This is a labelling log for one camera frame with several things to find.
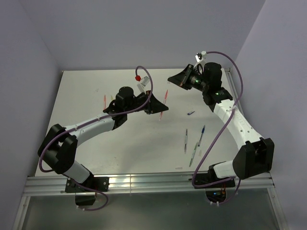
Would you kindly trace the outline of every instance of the gray wall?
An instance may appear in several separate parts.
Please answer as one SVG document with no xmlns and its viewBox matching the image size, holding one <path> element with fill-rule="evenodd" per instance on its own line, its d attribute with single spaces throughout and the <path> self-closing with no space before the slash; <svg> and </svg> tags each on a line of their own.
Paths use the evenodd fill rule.
<svg viewBox="0 0 307 230">
<path fill-rule="evenodd" d="M 11 229 L 59 85 L 59 69 L 17 0 L 0 2 L 0 229 Z"/>
<path fill-rule="evenodd" d="M 264 0 L 20 2 L 61 69 L 85 70 L 184 67 L 203 50 L 236 58 Z"/>
<path fill-rule="evenodd" d="M 294 230 L 307 226 L 306 12 L 306 0 L 267 0 L 237 58 L 244 113 L 275 142 L 272 176 Z"/>
</svg>

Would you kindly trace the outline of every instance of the marker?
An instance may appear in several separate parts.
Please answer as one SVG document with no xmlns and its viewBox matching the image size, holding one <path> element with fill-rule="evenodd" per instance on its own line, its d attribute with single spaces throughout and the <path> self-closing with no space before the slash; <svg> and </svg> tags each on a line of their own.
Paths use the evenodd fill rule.
<svg viewBox="0 0 307 230">
<path fill-rule="evenodd" d="M 198 144 L 198 142 L 196 142 L 194 151 L 193 151 L 193 153 L 192 153 L 192 158 L 191 158 L 190 166 L 189 166 L 189 167 L 191 167 L 191 165 L 192 165 L 192 163 L 193 163 L 193 160 L 194 160 L 194 157 L 195 157 L 195 153 L 196 153 L 196 149 L 197 149 L 197 144 Z"/>
<path fill-rule="evenodd" d="M 191 112 L 189 112 L 189 113 L 187 113 L 188 115 L 191 115 L 191 114 L 193 114 L 193 113 L 195 113 L 195 111 L 191 111 Z"/>
<path fill-rule="evenodd" d="M 167 95 L 168 95 L 168 90 L 166 90 L 166 93 L 165 93 L 165 96 L 164 96 L 164 101 L 163 101 L 163 104 L 165 104 L 165 103 L 166 103 Z M 161 113 L 160 113 L 160 118 L 159 118 L 159 121 L 161 121 L 162 114 L 163 114 L 163 112 L 161 112 Z"/>
<path fill-rule="evenodd" d="M 187 153 L 187 145 L 188 145 L 188 129 L 186 129 L 186 138 L 184 140 L 184 154 Z"/>
<path fill-rule="evenodd" d="M 202 139 L 203 133 L 204 133 L 204 131 L 205 131 L 205 128 L 206 128 L 206 125 L 204 125 L 203 128 L 202 128 L 202 131 L 201 131 L 201 138 L 200 138 L 200 140 L 199 140 L 199 142 L 198 142 L 198 146 L 201 145 L 201 139 Z"/>
</svg>

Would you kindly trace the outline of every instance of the small blue object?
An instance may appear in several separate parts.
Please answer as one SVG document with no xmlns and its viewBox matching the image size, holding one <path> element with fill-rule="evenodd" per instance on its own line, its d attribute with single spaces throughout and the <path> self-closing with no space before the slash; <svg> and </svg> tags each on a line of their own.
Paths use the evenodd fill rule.
<svg viewBox="0 0 307 230">
<path fill-rule="evenodd" d="M 191 114 L 193 114 L 193 113 L 195 113 L 195 111 L 191 111 L 191 112 L 189 112 L 189 113 L 188 113 L 188 115 L 191 115 Z"/>
</svg>

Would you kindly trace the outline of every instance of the white table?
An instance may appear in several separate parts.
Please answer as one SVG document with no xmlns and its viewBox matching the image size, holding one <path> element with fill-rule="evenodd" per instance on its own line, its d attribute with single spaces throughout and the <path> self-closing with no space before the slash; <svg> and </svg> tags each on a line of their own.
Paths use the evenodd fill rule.
<svg viewBox="0 0 307 230">
<path fill-rule="evenodd" d="M 76 160 L 93 174 L 122 173 L 167 173 L 194 171 L 208 146 L 223 126 L 222 121 L 211 112 L 196 89 L 186 91 L 168 84 L 167 78 L 182 69 L 150 69 L 153 78 L 153 93 L 161 102 L 168 89 L 166 105 L 169 111 L 147 115 L 137 112 L 128 115 L 128 120 L 114 131 L 100 134 L 83 143 L 76 153 Z M 130 86 L 134 94 L 140 92 L 134 79 L 134 70 L 65 71 L 48 129 L 56 123 L 62 126 L 77 124 L 102 112 L 104 95 L 107 104 L 111 95 L 115 98 L 123 86 Z M 223 70 L 222 86 L 229 92 L 230 84 Z M 194 162 L 189 167 L 195 143 L 199 140 L 203 125 L 206 130 L 201 147 L 198 147 Z M 185 130 L 189 131 L 188 151 L 184 154 Z M 209 157 L 201 167 L 207 170 L 214 163 L 232 160 L 237 154 L 236 143 L 228 132 L 220 136 Z M 37 168 L 35 176 L 52 176 L 54 172 L 42 173 Z"/>
</svg>

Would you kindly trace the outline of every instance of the purple cable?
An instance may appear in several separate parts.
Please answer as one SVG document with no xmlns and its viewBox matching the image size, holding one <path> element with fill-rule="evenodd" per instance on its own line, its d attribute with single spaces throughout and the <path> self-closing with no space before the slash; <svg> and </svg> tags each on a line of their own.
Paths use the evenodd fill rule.
<svg viewBox="0 0 307 230">
<path fill-rule="evenodd" d="M 144 104 L 142 104 L 142 105 L 139 106 L 138 108 L 132 109 L 132 110 L 130 110 L 130 111 L 121 112 L 121 113 L 117 113 L 117 114 L 111 114 L 111 115 L 101 116 L 99 119 L 98 119 L 98 118 L 95 118 L 95 119 L 93 119 L 93 120 L 91 120 L 91 121 L 88 121 L 88 122 L 83 123 L 82 125 L 79 125 L 79 126 L 77 127 L 77 129 L 83 128 L 83 127 L 88 126 L 88 125 L 90 125 L 90 124 L 92 124 L 92 123 L 94 123 L 94 122 L 96 122 L 96 121 L 98 121 L 98 120 L 102 120 L 102 119 L 107 118 L 107 117 L 110 117 L 110 116 L 118 116 L 118 115 L 124 115 L 124 114 L 131 114 L 131 113 L 133 113 L 133 112 L 136 112 L 136 111 L 142 109 L 142 108 L 149 102 L 149 100 L 150 100 L 150 98 L 151 98 L 151 96 L 152 96 L 152 94 L 153 94 L 154 84 L 153 84 L 153 79 L 152 79 L 152 77 L 150 76 L 150 73 L 149 73 L 149 72 L 147 71 L 147 69 L 146 69 L 145 67 L 143 67 L 143 66 L 137 66 L 137 67 L 136 67 L 136 69 L 135 69 L 135 75 L 138 75 L 138 69 L 140 69 L 140 68 L 143 69 L 143 70 L 146 72 L 146 74 L 148 75 L 148 78 L 149 78 L 149 80 L 150 80 L 150 84 L 151 84 L 150 93 L 149 93 L 149 95 L 148 95 L 147 100 L 144 102 Z M 48 172 L 52 172 L 52 171 L 53 171 L 52 169 L 51 169 L 51 170 L 45 170 L 45 169 L 43 169 L 42 163 L 43 163 L 43 158 L 44 158 L 44 156 L 45 156 L 45 154 L 46 154 L 47 149 L 48 149 L 57 139 L 59 139 L 59 138 L 62 137 L 63 135 L 65 135 L 65 134 L 67 134 L 67 133 L 70 133 L 70 132 L 72 132 L 72 131 L 74 131 L 74 130 L 75 130 L 75 128 L 72 128 L 72 129 L 69 129 L 69 130 L 64 131 L 63 133 L 60 133 L 59 135 L 57 135 L 56 137 L 54 137 L 54 138 L 46 145 L 46 147 L 45 147 L 44 150 L 42 151 L 42 154 L 40 155 L 39 161 L 38 161 L 38 166 L 39 166 L 40 171 L 42 171 L 42 172 L 44 172 L 44 173 L 48 173 Z M 78 185 L 80 188 L 86 189 L 86 190 L 91 191 L 91 192 L 100 193 L 101 195 L 103 195 L 103 196 L 106 197 L 106 202 L 105 202 L 102 206 L 100 206 L 100 207 L 98 207 L 98 208 L 85 208 L 84 210 L 86 210 L 86 211 L 96 211 L 96 210 L 102 209 L 103 207 L 105 207 L 105 206 L 107 205 L 107 203 L 108 203 L 108 197 L 107 197 L 106 194 L 104 194 L 103 192 L 100 192 L 100 191 L 98 191 L 98 190 L 94 190 L 94 189 L 91 189 L 91 188 L 84 187 L 83 185 L 77 183 L 75 180 L 73 180 L 73 181 L 74 181 L 74 182 L 76 183 L 76 185 Z"/>
<path fill-rule="evenodd" d="M 234 106 L 238 103 L 238 101 L 240 100 L 240 98 L 242 97 L 242 94 L 243 94 L 243 80 L 242 80 L 242 75 L 239 71 L 239 68 L 238 66 L 235 64 L 235 62 L 226 54 L 222 53 L 222 52 L 218 52 L 218 51 L 209 51 L 207 52 L 207 54 L 220 54 L 220 55 L 223 55 L 225 56 L 226 58 L 228 58 L 231 63 L 234 65 L 234 67 L 236 68 L 237 72 L 238 72 L 238 75 L 239 75 L 239 78 L 240 78 L 240 83 L 241 83 L 241 92 L 238 96 L 238 98 L 235 100 L 235 103 L 234 103 Z M 227 178 L 227 179 L 223 179 L 223 180 L 220 180 L 220 181 L 217 181 L 217 182 L 213 182 L 213 183 L 210 183 L 210 184 L 205 184 L 205 185 L 196 185 L 195 184 L 195 177 L 196 177 L 196 174 L 197 172 L 199 171 L 199 169 L 201 168 L 201 165 L 204 163 L 204 161 L 206 160 L 207 156 L 209 155 L 211 149 L 213 148 L 213 146 L 215 145 L 215 143 L 217 142 L 218 138 L 220 137 L 220 135 L 223 133 L 223 131 L 226 129 L 227 125 L 230 123 L 231 119 L 233 118 L 235 114 L 235 110 L 232 110 L 231 112 L 231 115 L 229 117 L 229 119 L 227 120 L 227 122 L 224 124 L 224 126 L 222 127 L 222 129 L 218 132 L 218 134 L 216 135 L 216 137 L 214 138 L 213 142 L 211 143 L 211 145 L 208 147 L 205 155 L 203 156 L 202 160 L 200 161 L 200 163 L 198 164 L 198 166 L 196 167 L 196 170 L 193 174 L 193 177 L 192 177 L 192 185 L 194 186 L 194 188 L 206 188 L 208 186 L 211 186 L 211 185 L 214 185 L 214 184 L 219 184 L 219 183 L 223 183 L 223 182 L 226 182 L 226 181 L 230 181 L 230 180 L 233 180 L 234 177 L 230 177 L 230 178 Z M 239 180 L 238 182 L 238 185 L 237 185 L 237 188 L 235 190 L 235 193 L 238 191 L 239 189 L 239 186 L 240 186 L 240 183 L 241 183 L 241 180 Z"/>
</svg>

